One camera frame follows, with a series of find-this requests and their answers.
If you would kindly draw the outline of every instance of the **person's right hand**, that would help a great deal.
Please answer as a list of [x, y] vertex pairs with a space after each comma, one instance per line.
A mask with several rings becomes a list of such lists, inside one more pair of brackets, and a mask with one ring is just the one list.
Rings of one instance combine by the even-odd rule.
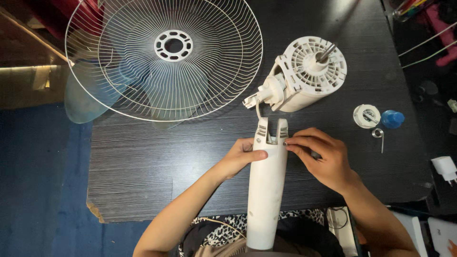
[[[347, 149], [343, 141], [334, 139], [317, 128], [298, 131], [286, 139], [287, 150], [303, 161], [308, 171], [324, 185], [344, 195], [361, 183], [360, 177], [349, 167]], [[314, 159], [311, 150], [322, 158]]]

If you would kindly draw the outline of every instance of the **leopard print fabric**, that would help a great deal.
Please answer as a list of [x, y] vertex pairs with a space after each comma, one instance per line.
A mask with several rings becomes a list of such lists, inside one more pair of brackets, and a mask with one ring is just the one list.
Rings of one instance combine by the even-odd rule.
[[[282, 211], [279, 213], [279, 220], [289, 217], [301, 217], [305, 219], [310, 219], [322, 226], [324, 226], [324, 212], [320, 209], [310, 209], [310, 210], [296, 210], [296, 211]], [[213, 216], [208, 217], [210, 219], [216, 220], [220, 218], [220, 216]], [[204, 221], [202, 218], [195, 218], [192, 221], [193, 224], [198, 224]], [[238, 229], [244, 235], [246, 234], [246, 224], [247, 218], [246, 214], [239, 214], [239, 215], [229, 215], [226, 216], [223, 220], [224, 223]], [[234, 231], [232, 228], [229, 228], [225, 225], [220, 225], [217, 229], [211, 232], [205, 240], [203, 241], [200, 247], [204, 246], [223, 246], [225, 244], [229, 244], [234, 242], [236, 239], [239, 238], [238, 232]], [[182, 251], [182, 243], [179, 244], [178, 250], [180, 257], [184, 257], [184, 252]]]

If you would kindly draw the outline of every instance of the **white plastic pole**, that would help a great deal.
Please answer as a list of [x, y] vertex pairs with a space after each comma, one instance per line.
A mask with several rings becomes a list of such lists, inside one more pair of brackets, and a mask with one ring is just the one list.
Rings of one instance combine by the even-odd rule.
[[251, 251], [273, 249], [286, 175], [287, 120], [279, 119], [272, 142], [267, 140], [267, 127], [268, 118], [261, 118], [254, 137], [253, 150], [267, 151], [268, 158], [251, 164], [246, 242]]

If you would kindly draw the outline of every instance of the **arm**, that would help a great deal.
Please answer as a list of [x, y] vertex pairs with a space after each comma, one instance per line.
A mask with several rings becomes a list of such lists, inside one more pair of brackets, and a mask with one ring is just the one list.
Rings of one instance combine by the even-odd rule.
[[[321, 183], [340, 193], [366, 238], [373, 256], [419, 256], [400, 221], [363, 185], [349, 167], [345, 144], [310, 128], [286, 140], [287, 149], [300, 157]], [[314, 159], [310, 152], [322, 158]]]
[[146, 228], [133, 257], [164, 256], [171, 250], [222, 182], [233, 178], [248, 163], [267, 158], [263, 150], [252, 151], [253, 143], [253, 138], [238, 139], [220, 162], [167, 205]]

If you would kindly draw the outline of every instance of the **black wire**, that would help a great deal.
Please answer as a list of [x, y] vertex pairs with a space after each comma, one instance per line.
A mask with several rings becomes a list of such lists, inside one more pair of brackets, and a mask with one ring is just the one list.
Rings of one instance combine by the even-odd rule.
[[333, 211], [339, 211], [339, 210], [341, 210], [341, 211], [343, 211], [343, 212], [346, 214], [346, 222], [344, 223], [344, 225], [342, 225], [340, 228], [333, 228], [333, 227], [331, 227], [330, 224], [329, 224], [329, 228], [338, 230], [338, 229], [344, 228], [344, 227], [349, 223], [349, 215], [348, 215], [347, 212], [344, 210], [344, 207], [341, 207], [341, 208], [339, 208], [339, 209], [334, 209], [334, 208], [329, 208], [329, 209], [330, 209], [330, 210], [333, 210]]

